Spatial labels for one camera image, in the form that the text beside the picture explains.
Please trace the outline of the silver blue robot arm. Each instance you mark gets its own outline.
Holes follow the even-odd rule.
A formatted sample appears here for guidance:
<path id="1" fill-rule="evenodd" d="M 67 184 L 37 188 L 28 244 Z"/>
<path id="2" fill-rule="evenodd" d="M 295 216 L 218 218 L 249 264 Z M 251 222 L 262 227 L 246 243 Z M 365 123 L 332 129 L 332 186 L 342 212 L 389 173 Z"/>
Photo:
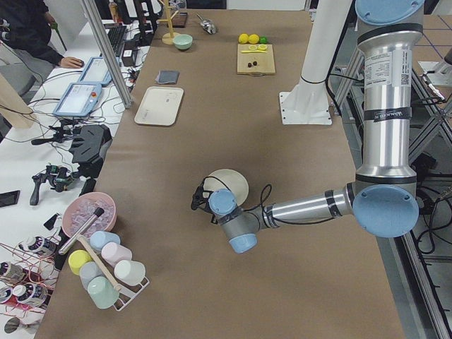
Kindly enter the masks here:
<path id="1" fill-rule="evenodd" d="M 280 94 L 284 124 L 329 124 L 326 87 L 350 10 L 357 14 L 357 48 L 364 56 L 362 165 L 342 189 L 249 209 L 228 186 L 198 186 L 191 208 L 219 224 L 238 254 L 257 232 L 281 225 L 315 225 L 344 215 L 377 237 L 399 237 L 417 223 L 417 175 L 409 165 L 412 49 L 423 32 L 422 1 L 321 1 L 298 84 Z"/>

